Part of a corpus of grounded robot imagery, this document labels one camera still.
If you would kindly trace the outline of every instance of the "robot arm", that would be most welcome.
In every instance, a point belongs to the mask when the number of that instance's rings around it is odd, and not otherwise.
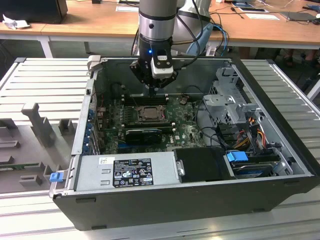
[[[149,95],[156,94],[178,75],[174,69],[171,50],[191,55],[202,51],[209,39],[212,27],[209,6],[211,0],[187,0],[177,13],[178,0],[140,0],[139,4],[139,58],[130,68],[138,80],[149,89]],[[198,44],[184,24],[196,36]],[[204,29],[208,29],[204,39]]]

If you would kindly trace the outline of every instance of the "circuit board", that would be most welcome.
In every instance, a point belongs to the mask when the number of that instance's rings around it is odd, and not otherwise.
[[[114,99],[106,106],[107,118],[103,125],[105,127],[100,128],[104,132],[103,154],[168,152],[176,148],[205,147],[202,133],[194,121],[195,109],[192,102],[181,105],[180,101],[181,97],[169,97],[164,106],[166,117],[175,123],[174,131],[163,133],[160,143],[132,146],[125,141],[125,133],[128,129],[124,127],[123,122],[125,113],[136,106],[124,106],[121,100]]]

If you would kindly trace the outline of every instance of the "white sticker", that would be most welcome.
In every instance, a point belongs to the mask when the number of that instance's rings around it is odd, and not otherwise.
[[[114,160],[114,156],[99,157],[99,164],[113,164]]]
[[[13,171],[14,169],[12,167],[4,167],[0,168],[0,171]]]
[[[143,182],[152,181],[152,177],[144,177]]]
[[[158,56],[157,58],[158,58],[159,61],[167,61],[167,60],[168,60],[168,57],[167,57],[167,56],[161,56],[161,55],[160,55],[160,56]]]

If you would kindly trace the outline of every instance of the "motherboard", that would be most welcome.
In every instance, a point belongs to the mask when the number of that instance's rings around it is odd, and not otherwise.
[[[158,101],[113,99],[100,113],[99,128],[104,141],[101,153],[168,152],[205,147],[195,123],[195,105],[182,96]]]

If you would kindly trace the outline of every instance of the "floor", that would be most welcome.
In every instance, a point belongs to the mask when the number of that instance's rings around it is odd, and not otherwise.
[[[85,52],[83,42],[51,42],[51,49],[55,58],[87,58],[89,56]],[[131,44],[90,42],[90,50],[102,56],[123,57],[130,55]],[[260,48],[255,58],[271,59],[275,51],[276,49],[274,48]],[[282,49],[280,55],[275,59],[275,63],[294,83],[297,83],[300,88],[312,71],[312,68],[302,64],[301,53],[305,52],[306,50],[299,49],[294,52],[294,67],[286,67],[283,64],[282,56],[285,54],[285,49]],[[233,55],[238,55],[238,49],[236,47],[232,48],[232,51],[228,54],[225,54],[226,57]],[[38,41],[0,40],[0,79],[17,57],[44,58],[45,55]],[[318,96],[314,102],[320,106],[320,96]]]

